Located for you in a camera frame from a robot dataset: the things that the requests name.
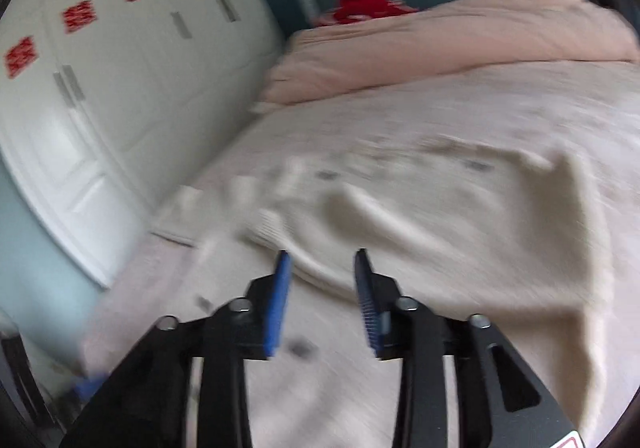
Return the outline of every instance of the red cloth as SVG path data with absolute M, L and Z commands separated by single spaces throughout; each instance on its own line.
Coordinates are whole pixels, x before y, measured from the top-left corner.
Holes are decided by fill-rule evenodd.
M 399 16 L 418 11 L 402 0 L 340 0 L 339 7 L 324 14 L 318 25 L 353 24 L 371 18 Z

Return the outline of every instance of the blue object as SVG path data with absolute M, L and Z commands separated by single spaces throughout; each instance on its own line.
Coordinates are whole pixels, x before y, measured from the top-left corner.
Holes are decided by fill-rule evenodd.
M 80 383 L 76 384 L 76 394 L 80 399 L 82 404 L 89 402 L 89 400 L 94 396 L 98 389 L 102 386 L 102 384 L 107 380 L 108 375 L 96 376 L 95 378 L 91 378 L 89 380 L 83 380 Z
M 382 352 L 382 317 L 379 310 L 376 309 L 373 298 L 373 288 L 371 287 L 373 281 L 370 275 L 371 268 L 366 261 L 366 257 L 356 258 L 354 272 L 360 311 L 364 319 L 364 327 L 367 332 L 367 338 L 369 339 L 369 346 L 376 353 L 376 356 L 379 356 L 380 352 Z
M 291 257 L 286 251 L 281 251 L 278 257 L 274 281 L 271 290 L 271 299 L 264 317 L 264 352 L 268 357 L 275 354 L 280 345 L 280 331 L 282 319 L 287 304 L 289 282 L 291 280 Z

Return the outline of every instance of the metal bolt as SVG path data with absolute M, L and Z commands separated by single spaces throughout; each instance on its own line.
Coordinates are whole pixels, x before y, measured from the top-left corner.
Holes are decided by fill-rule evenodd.
M 178 325 L 180 325 L 180 320 L 171 315 L 163 316 L 156 322 L 156 327 L 161 331 L 173 331 Z
M 469 317 L 469 322 L 473 327 L 477 327 L 478 329 L 486 329 L 491 325 L 491 320 L 483 314 L 472 314 Z
M 413 298 L 401 296 L 396 300 L 396 307 L 402 311 L 415 311 L 418 309 L 418 303 Z
M 251 302 L 246 298 L 236 298 L 229 302 L 229 309 L 234 313 L 243 313 L 251 310 Z

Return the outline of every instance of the dark stain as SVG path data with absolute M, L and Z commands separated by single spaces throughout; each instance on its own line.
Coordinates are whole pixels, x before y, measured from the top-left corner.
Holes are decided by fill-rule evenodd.
M 213 309 L 213 304 L 211 300 L 207 300 L 203 296 L 198 295 L 196 297 L 196 305 L 202 309 L 205 313 L 210 313 Z
M 306 338 L 294 338 L 287 341 L 287 351 L 301 360 L 311 361 L 316 357 L 318 347 Z
M 318 177 L 318 179 L 322 179 L 323 181 L 333 181 L 339 175 L 339 173 L 332 172 L 330 170 L 319 170 L 316 172 L 316 177 Z
M 474 161 L 472 159 L 466 160 L 465 166 L 467 168 L 472 168 L 473 170 L 476 170 L 479 172 L 489 172 L 494 169 L 494 166 L 491 164 L 483 163 L 480 161 Z

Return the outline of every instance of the light blue wall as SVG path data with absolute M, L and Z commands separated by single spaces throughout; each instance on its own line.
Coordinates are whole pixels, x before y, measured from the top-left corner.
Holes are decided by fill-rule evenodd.
M 0 160 L 0 309 L 70 365 L 100 293 L 31 213 Z

